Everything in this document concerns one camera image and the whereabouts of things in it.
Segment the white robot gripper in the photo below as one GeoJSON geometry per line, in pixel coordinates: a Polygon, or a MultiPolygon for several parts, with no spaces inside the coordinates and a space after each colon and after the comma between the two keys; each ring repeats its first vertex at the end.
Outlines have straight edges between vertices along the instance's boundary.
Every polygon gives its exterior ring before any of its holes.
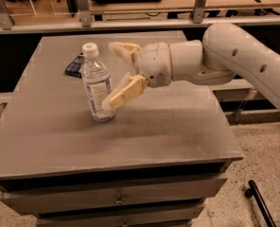
{"type": "Polygon", "coordinates": [[[110,51],[127,64],[134,64],[140,75],[127,73],[102,101],[103,110],[114,110],[141,96],[149,86],[157,88],[171,83],[171,60],[166,43],[139,44],[109,43],[110,51]]]}

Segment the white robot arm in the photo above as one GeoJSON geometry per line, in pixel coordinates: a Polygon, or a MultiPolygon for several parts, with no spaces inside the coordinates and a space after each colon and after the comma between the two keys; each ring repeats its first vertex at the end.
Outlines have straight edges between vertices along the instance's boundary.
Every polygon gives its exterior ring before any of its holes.
{"type": "Polygon", "coordinates": [[[236,75],[246,79],[280,111],[280,55],[241,27],[213,24],[203,38],[175,44],[110,43],[110,51],[132,66],[102,101],[106,111],[141,96],[148,87],[184,80],[197,85],[220,85],[236,75]]]}

